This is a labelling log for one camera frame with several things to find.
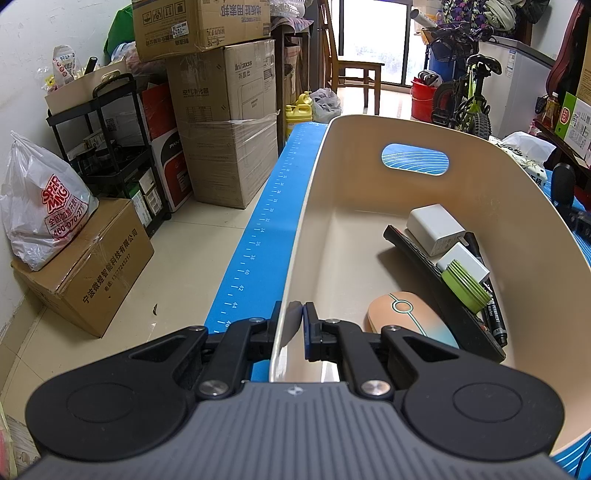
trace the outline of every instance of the beige plastic basket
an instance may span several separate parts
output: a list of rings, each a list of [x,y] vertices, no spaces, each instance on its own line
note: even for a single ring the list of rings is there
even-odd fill
[[[95,70],[94,72],[90,72],[63,87],[58,88],[55,92],[51,92],[49,95],[45,96],[49,111],[52,115],[57,115],[69,108],[90,102],[92,100],[92,91],[96,87],[111,77],[122,73],[127,73],[125,60],[118,61]],[[126,81],[127,80],[117,80],[101,90],[101,93],[120,87],[122,82],[125,83]]]
[[[386,167],[392,143],[445,153],[440,176]],[[434,125],[367,115],[332,121],[300,216],[283,297],[271,381],[335,381],[327,362],[304,360],[291,301],[320,318],[364,325],[375,298],[395,291],[433,304],[412,265],[382,234],[404,231],[412,209],[441,203],[480,243],[509,330],[505,364],[548,382],[566,410],[555,452],[591,427],[591,270],[540,189],[498,147]]]

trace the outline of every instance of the wooden chair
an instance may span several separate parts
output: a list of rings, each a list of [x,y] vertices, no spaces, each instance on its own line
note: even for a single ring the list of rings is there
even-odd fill
[[[318,1],[318,18],[322,30],[322,46],[324,61],[324,85],[336,93],[338,87],[361,87],[363,88],[363,107],[367,108],[369,103],[369,89],[374,90],[375,108],[374,115],[379,115],[379,94],[381,90],[382,66],[377,61],[346,60],[337,55],[335,31],[330,16],[329,0]],[[363,78],[340,77],[340,69],[362,69]],[[369,71],[374,71],[374,78],[369,76]]]

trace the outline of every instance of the cardboard box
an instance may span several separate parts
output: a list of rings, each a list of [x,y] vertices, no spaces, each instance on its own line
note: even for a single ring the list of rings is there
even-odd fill
[[[275,112],[275,42],[259,40],[166,61],[181,136],[191,124]]]
[[[193,189],[174,118],[168,83],[145,90],[142,92],[142,100],[156,169],[170,210],[175,212],[189,198]]]
[[[277,116],[196,124],[181,141],[195,198],[243,209],[277,162]]]
[[[585,58],[583,60],[579,88],[577,89],[577,98],[591,105],[591,28],[587,34]]]
[[[100,199],[80,233],[40,271],[18,259],[12,267],[45,305],[101,337],[153,253],[132,202]]]
[[[167,59],[195,198],[246,208],[277,161],[274,41]]]
[[[269,0],[133,0],[142,61],[201,52],[271,34]]]
[[[556,135],[591,165],[591,106],[570,93],[564,98]]]

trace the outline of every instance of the metal rack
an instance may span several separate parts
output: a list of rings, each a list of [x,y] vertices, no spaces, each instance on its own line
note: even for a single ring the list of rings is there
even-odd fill
[[[127,80],[127,82],[112,90],[101,93],[101,91],[103,91],[108,85],[111,85],[113,82],[117,82],[119,80]],[[144,128],[144,121],[141,115],[136,88],[137,86],[132,74],[124,73],[117,75],[96,86],[92,92],[92,100],[69,108],[68,110],[55,115],[52,115],[48,110],[47,123],[53,129],[53,133],[56,136],[57,145],[60,148],[62,158],[70,163],[67,157],[66,149],[64,148],[60,134],[57,130],[57,126],[69,120],[84,116],[88,131],[90,134],[92,134],[94,133],[94,130],[92,123],[90,122],[89,114],[96,112],[100,123],[100,129],[102,130],[102,133],[105,137],[106,148],[108,150],[112,165],[92,174],[86,174],[79,164],[73,165],[74,169],[79,173],[80,178],[82,178],[84,183],[88,185],[115,186],[118,191],[118,196],[130,198],[125,182],[129,180],[130,176],[139,167],[147,164],[152,168],[156,188],[158,189],[158,194],[160,195],[160,200],[162,202],[162,209],[154,216],[152,221],[146,227],[147,234],[152,236],[164,220],[170,220],[171,213],[160,176],[158,175],[158,170],[156,169],[154,156],[152,154],[152,147],[148,142],[148,136]],[[140,147],[118,147],[114,143],[114,139],[112,139],[111,133],[105,124],[105,118],[102,112],[102,107],[129,94],[132,95],[134,100],[135,114],[137,116],[139,130],[141,131],[142,139],[144,141],[144,145]]]

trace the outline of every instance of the green bag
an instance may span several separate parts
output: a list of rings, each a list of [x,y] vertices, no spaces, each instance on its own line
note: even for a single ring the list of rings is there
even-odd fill
[[[119,10],[115,15],[107,41],[105,42],[105,54],[111,59],[113,51],[122,43],[135,41],[134,16],[131,5]]]

